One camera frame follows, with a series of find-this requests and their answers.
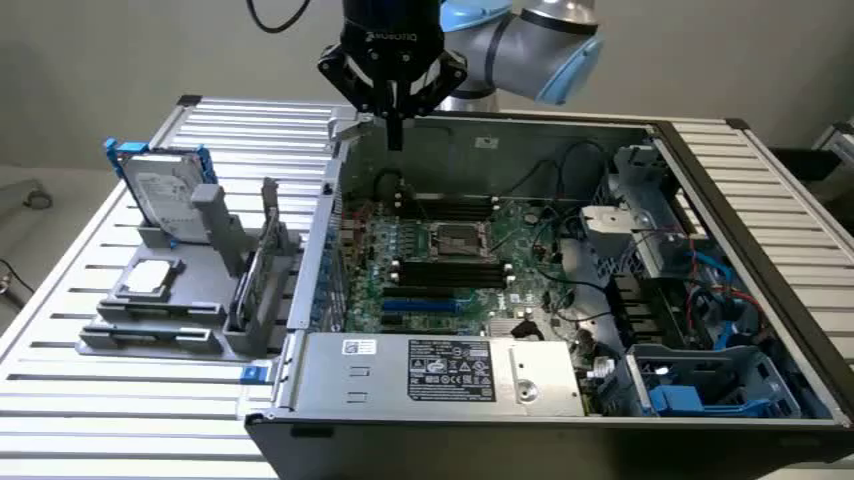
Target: motherboard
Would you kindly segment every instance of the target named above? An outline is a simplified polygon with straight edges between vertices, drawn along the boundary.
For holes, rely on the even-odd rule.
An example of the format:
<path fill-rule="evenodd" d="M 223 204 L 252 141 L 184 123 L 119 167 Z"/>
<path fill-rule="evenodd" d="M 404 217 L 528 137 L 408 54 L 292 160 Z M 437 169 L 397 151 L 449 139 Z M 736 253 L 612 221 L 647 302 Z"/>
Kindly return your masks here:
<path fill-rule="evenodd" d="M 488 199 L 349 209 L 344 329 L 566 340 L 574 326 L 555 314 L 570 290 L 540 274 L 564 275 L 559 233 L 544 221 L 555 215 L 542 204 Z"/>

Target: floor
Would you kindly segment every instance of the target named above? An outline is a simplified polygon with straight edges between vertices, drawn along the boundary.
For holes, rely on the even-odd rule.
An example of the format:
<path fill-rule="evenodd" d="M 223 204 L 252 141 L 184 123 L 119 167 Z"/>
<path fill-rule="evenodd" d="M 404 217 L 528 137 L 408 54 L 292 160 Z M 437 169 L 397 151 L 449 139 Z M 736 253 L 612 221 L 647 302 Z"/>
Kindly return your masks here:
<path fill-rule="evenodd" d="M 0 258 L 12 264 L 32 287 L 38 288 L 117 179 L 109 170 L 0 166 L 0 184 L 26 178 L 41 181 L 53 197 L 53 206 L 41 211 L 21 207 L 0 217 Z M 0 302 L 0 333 L 14 316 L 14 309 Z"/>

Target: power supply label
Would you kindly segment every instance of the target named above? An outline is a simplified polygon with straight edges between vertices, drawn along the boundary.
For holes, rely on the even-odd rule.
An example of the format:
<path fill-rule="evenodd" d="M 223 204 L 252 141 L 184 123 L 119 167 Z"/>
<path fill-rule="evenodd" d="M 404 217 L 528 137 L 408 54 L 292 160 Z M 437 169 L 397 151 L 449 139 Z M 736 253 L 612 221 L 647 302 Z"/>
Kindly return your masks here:
<path fill-rule="evenodd" d="M 490 342 L 409 340 L 407 393 L 416 402 L 494 402 Z"/>

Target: metal table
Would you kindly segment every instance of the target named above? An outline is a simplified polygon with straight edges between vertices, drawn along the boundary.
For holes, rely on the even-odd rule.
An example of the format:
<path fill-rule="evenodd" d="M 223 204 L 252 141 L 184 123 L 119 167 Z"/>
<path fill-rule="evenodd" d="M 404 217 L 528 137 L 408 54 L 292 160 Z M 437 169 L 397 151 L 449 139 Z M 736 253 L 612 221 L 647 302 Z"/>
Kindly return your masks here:
<path fill-rule="evenodd" d="M 280 179 L 281 216 L 304 237 L 329 159 L 335 105 L 217 98 L 184 103 L 152 145 L 211 149 L 228 207 L 247 227 L 263 222 L 261 178 Z M 670 120 L 854 363 L 850 236 L 748 130 L 722 120 Z M 241 365 L 83 357 L 73 350 L 140 243 L 140 219 L 119 185 L 0 338 L 0 478 L 275 478 L 239 421 L 264 404 L 271 387 L 240 385 Z M 847 468 L 854 470 L 854 458 L 771 478 L 850 478 Z"/>

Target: green circuit board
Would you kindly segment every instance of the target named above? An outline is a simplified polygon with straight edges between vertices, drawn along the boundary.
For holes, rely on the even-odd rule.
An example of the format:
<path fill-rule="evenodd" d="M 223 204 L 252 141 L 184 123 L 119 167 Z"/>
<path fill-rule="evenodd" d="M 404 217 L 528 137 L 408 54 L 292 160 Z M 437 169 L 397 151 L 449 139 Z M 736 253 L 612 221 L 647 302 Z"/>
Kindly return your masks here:
<path fill-rule="evenodd" d="M 538 260 L 532 255 L 532 242 L 551 245 L 552 233 L 539 231 L 539 223 L 531 222 L 540 210 L 527 204 L 508 203 L 495 212 L 490 221 L 451 222 L 400 219 L 379 206 L 363 207 L 352 223 L 352 244 L 345 246 L 349 276 L 348 309 L 344 328 L 365 333 L 435 333 L 448 335 L 507 335 L 523 318 L 526 311 L 540 323 L 548 336 L 551 314 L 543 309 L 544 293 L 550 292 L 552 305 L 564 295 L 564 288 L 546 279 L 535 269 Z M 443 256 L 441 247 L 453 249 L 467 246 L 436 244 L 436 231 L 448 228 L 469 228 L 481 239 L 477 254 Z M 403 313 L 401 324 L 383 324 L 383 289 L 393 287 L 391 280 L 392 261 L 405 259 L 419 262 L 481 262 L 512 265 L 515 281 L 503 289 L 460 288 L 453 291 L 457 311 L 453 313 Z M 550 275 L 562 277 L 563 268 L 548 261 L 539 268 Z"/>

